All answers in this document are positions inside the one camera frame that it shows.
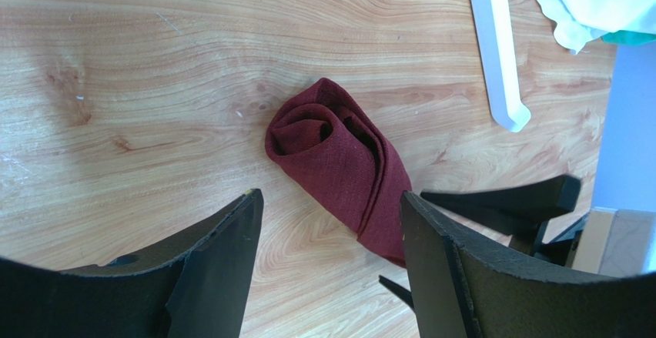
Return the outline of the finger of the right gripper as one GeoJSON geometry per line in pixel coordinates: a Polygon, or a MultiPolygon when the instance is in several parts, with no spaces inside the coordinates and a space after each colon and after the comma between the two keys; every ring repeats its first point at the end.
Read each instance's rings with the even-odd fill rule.
{"type": "Polygon", "coordinates": [[[404,288],[403,286],[395,283],[393,280],[386,278],[385,276],[378,276],[379,284],[390,291],[394,296],[399,300],[405,303],[412,311],[414,311],[414,303],[411,292],[404,288]]]}

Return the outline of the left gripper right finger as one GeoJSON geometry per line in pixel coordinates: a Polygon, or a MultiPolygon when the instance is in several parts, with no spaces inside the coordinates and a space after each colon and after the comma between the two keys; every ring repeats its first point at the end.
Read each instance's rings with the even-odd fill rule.
{"type": "Polygon", "coordinates": [[[612,278],[525,255],[419,196],[400,201],[422,337],[653,337],[655,276],[612,278]]]}

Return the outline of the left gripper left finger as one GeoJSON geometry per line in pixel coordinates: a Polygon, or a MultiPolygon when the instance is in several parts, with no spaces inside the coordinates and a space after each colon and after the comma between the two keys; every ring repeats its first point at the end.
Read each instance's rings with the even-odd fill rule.
{"type": "Polygon", "coordinates": [[[238,337],[263,218],[251,189],[107,265],[1,261],[3,337],[238,337]]]}

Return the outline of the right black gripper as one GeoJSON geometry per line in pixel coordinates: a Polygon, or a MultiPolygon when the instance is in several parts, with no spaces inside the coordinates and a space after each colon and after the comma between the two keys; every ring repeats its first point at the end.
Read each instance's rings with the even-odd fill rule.
{"type": "Polygon", "coordinates": [[[572,213],[581,180],[560,175],[530,185],[483,192],[429,192],[420,197],[498,233],[512,235],[508,247],[536,259],[571,267],[589,215],[575,221],[549,243],[548,221],[572,213]]]}

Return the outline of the dark red cloth napkin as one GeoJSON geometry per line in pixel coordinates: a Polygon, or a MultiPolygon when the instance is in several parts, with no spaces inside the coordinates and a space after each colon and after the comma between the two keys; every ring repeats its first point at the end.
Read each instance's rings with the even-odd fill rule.
{"type": "Polygon", "coordinates": [[[404,267],[400,200],[412,189],[392,143],[352,96],[321,78],[285,102],[266,130],[267,156],[370,252],[404,267]]]}

